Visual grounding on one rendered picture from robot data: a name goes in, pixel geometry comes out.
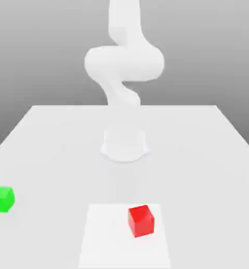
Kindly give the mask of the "small green cube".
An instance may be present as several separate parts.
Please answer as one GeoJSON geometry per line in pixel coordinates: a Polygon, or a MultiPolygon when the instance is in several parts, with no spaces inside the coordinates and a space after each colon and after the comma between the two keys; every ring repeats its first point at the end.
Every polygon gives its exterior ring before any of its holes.
{"type": "Polygon", "coordinates": [[[12,187],[0,186],[0,213],[7,213],[15,203],[12,187]]]}

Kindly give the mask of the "small red cube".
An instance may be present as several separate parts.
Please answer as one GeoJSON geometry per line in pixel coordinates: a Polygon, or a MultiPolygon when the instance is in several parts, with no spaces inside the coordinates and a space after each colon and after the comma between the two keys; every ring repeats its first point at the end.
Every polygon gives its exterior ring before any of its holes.
{"type": "Polygon", "coordinates": [[[155,218],[148,205],[128,209],[128,224],[135,238],[154,233],[155,218]]]}

